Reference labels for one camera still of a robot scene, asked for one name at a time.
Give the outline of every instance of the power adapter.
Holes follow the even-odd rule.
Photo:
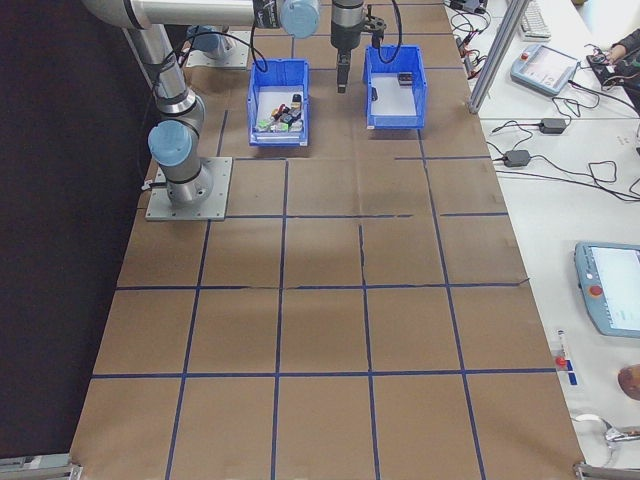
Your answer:
[[[526,167],[531,161],[531,155],[528,150],[509,150],[502,157],[505,167]]]
[[[562,118],[543,118],[540,122],[540,132],[547,135],[560,135],[567,128],[567,122]]]

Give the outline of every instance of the small bottle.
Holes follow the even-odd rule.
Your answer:
[[[620,370],[618,383],[627,396],[640,400],[640,365],[632,365]]]

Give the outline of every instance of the metal base plate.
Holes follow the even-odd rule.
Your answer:
[[[249,37],[251,32],[233,32],[229,31],[230,35],[238,37],[241,40],[249,43]],[[187,58],[187,67],[211,67],[211,68],[227,68],[227,69],[246,69],[247,60],[249,59],[249,47],[236,42],[236,46],[231,50],[226,58],[221,60],[214,60],[207,57],[204,53],[194,50],[189,54]]]
[[[169,200],[165,187],[156,187],[151,192],[145,218],[149,221],[163,220],[224,220],[227,213],[227,199],[231,182],[231,157],[211,157],[202,159],[202,167],[211,171],[213,189],[207,199],[198,205],[176,208]],[[158,169],[156,182],[165,182],[164,174]]]

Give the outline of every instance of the black curtain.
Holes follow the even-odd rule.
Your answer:
[[[142,125],[122,31],[79,0],[4,0],[0,16],[2,458],[71,445],[155,114]]]

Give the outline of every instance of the metal frame post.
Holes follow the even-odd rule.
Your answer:
[[[471,113],[476,114],[480,111],[484,97],[486,97],[489,88],[491,88],[500,63],[505,53],[507,53],[513,35],[520,24],[520,18],[527,9],[528,4],[529,0],[511,0],[507,8],[507,13],[498,28],[496,38],[493,40],[493,44],[487,55],[487,60],[478,76],[478,82],[469,98],[468,107]]]

